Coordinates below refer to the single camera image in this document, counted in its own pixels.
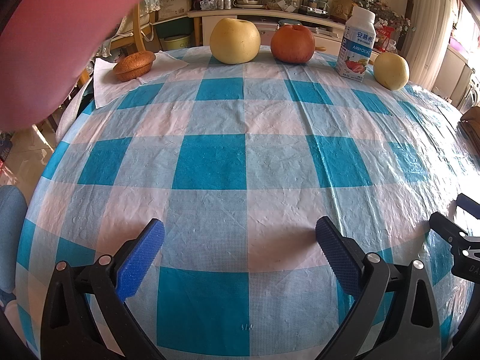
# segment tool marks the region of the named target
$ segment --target apple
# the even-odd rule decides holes
[[[273,35],[270,49],[282,62],[303,64],[310,61],[315,52],[315,38],[307,27],[286,24]]]
[[[391,91],[397,91],[409,82],[410,69],[401,56],[383,52],[375,59],[373,75],[379,84]]]
[[[224,64],[251,61],[260,50],[260,33],[251,21],[225,17],[213,28],[210,51]]]

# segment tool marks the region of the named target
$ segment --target floor tile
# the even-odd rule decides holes
[[[55,149],[55,133],[48,128],[40,132],[37,126],[17,131],[14,133],[11,142],[10,155],[21,152],[28,152],[39,149]]]
[[[54,149],[10,153],[0,170],[0,185],[16,185],[28,204]]]

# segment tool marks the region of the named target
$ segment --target white curtain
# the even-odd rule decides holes
[[[410,67],[410,80],[425,89],[434,86],[457,14],[457,0],[414,1],[415,31],[409,31],[404,55]]]

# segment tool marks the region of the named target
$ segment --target strawberry image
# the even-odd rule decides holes
[[[350,61],[350,57],[347,57],[345,65],[354,73],[363,73],[365,67],[360,62]]]

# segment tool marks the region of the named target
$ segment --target white bottle cap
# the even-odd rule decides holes
[[[368,21],[369,23],[375,23],[375,14],[368,9],[353,7],[352,16],[357,17],[360,20]]]

